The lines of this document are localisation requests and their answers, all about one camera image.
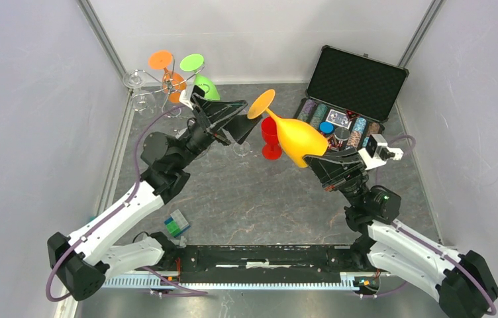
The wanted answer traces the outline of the yellow plastic wine glass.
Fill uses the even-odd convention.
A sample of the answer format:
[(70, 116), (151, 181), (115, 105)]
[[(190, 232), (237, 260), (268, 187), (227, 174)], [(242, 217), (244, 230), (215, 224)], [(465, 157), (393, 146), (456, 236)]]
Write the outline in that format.
[(246, 116), (248, 119), (255, 119), (267, 113), (276, 124), (277, 137), (282, 150), (299, 168), (306, 168), (308, 163), (305, 157), (324, 155), (329, 146), (328, 140), (304, 121), (276, 115), (270, 110), (274, 98), (275, 90), (266, 90), (251, 104)]

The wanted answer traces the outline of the red plastic wine glass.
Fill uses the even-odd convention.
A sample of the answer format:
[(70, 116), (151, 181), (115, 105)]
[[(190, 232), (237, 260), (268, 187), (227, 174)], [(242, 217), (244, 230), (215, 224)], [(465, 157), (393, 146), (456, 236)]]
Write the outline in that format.
[(261, 123), (261, 133), (265, 145), (262, 155), (267, 160), (277, 160), (282, 155), (282, 149), (277, 137), (276, 123), (271, 117), (266, 117)]

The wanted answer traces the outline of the clear flute glass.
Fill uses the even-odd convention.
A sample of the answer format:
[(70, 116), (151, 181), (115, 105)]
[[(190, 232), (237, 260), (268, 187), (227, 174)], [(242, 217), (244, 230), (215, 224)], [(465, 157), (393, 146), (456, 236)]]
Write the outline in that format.
[(251, 146), (248, 141), (241, 143), (235, 142), (232, 146), (232, 151), (239, 157), (245, 157), (251, 153)]

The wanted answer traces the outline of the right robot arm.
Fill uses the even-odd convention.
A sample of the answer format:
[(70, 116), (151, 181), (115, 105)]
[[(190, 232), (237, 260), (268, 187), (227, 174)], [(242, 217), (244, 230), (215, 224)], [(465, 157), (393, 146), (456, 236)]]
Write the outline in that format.
[(433, 298), (448, 317), (496, 315), (498, 286), (485, 258), (473, 250), (460, 253), (413, 230), (398, 220), (398, 194), (367, 185), (369, 170), (402, 156), (400, 148), (377, 146), (308, 154), (303, 161), (326, 191), (340, 192), (349, 203), (346, 223), (360, 234), (350, 253), (355, 268), (373, 266), (398, 276)]

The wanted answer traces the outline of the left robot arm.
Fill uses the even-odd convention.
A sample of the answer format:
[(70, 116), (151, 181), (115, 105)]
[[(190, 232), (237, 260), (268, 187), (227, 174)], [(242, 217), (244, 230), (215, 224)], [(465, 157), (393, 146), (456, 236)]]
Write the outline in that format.
[(184, 129), (175, 134), (145, 129), (136, 142), (136, 162), (144, 162), (133, 186), (94, 220), (68, 235), (54, 233), (47, 242), (51, 267), (46, 297), (59, 280), (69, 297), (89, 298), (107, 280), (145, 266), (170, 269), (176, 252), (161, 235), (127, 245), (117, 241), (146, 216), (176, 197), (189, 180), (187, 167), (214, 142), (242, 144), (262, 115), (245, 100), (211, 101), (198, 93), (182, 102), (192, 110)]

